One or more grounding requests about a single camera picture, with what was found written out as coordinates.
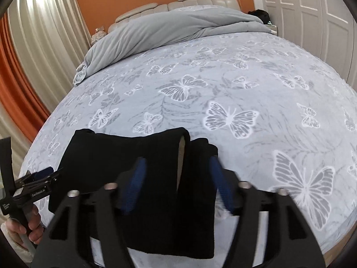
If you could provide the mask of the left hand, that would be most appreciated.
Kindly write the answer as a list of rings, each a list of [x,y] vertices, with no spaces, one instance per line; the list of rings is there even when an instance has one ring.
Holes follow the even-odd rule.
[[[22,240],[25,235],[33,244],[39,244],[43,238],[44,227],[41,225],[41,215],[36,205],[32,205],[30,218],[27,227],[24,227],[19,221],[9,218],[5,222],[10,238],[22,248],[27,250],[27,245]]]

